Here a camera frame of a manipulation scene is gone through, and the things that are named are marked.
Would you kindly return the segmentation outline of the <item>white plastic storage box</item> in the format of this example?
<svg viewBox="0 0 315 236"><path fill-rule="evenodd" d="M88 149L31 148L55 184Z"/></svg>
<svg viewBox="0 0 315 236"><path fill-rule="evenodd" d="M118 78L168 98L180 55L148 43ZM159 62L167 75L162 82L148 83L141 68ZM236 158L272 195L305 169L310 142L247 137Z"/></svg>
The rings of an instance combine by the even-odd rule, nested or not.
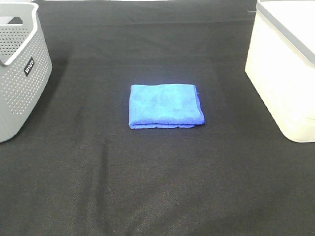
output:
<svg viewBox="0 0 315 236"><path fill-rule="evenodd" d="M245 72L279 127L315 140L315 3L259 0Z"/></svg>

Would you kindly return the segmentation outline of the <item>blue microfiber towel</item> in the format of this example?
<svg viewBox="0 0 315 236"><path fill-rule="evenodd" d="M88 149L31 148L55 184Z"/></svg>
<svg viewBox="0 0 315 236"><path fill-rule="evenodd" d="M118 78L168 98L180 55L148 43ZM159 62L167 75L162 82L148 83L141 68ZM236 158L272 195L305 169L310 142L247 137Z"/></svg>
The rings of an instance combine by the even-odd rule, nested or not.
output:
<svg viewBox="0 0 315 236"><path fill-rule="evenodd" d="M195 85L132 85L129 98L131 129L192 128L205 123Z"/></svg>

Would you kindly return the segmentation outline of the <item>black fabric table cloth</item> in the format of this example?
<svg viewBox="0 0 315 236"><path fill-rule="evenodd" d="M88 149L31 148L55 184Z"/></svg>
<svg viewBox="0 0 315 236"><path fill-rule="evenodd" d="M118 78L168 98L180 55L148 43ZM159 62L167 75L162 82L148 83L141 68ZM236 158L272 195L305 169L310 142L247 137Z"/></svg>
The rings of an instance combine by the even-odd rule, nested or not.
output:
<svg viewBox="0 0 315 236"><path fill-rule="evenodd" d="M3 236L312 236L315 146L244 72L253 0L39 1L49 82L0 146ZM132 130L133 84L197 86L206 123Z"/></svg>

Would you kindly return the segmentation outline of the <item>grey perforated plastic basket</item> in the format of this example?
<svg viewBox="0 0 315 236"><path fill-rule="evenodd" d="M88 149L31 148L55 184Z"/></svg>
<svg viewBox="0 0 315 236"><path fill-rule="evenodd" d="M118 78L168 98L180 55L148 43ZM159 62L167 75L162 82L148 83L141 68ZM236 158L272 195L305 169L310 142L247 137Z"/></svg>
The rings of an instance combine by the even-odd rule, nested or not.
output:
<svg viewBox="0 0 315 236"><path fill-rule="evenodd" d="M0 141L22 128L49 80L52 63L34 2L1 2L0 15L20 24L0 26Z"/></svg>

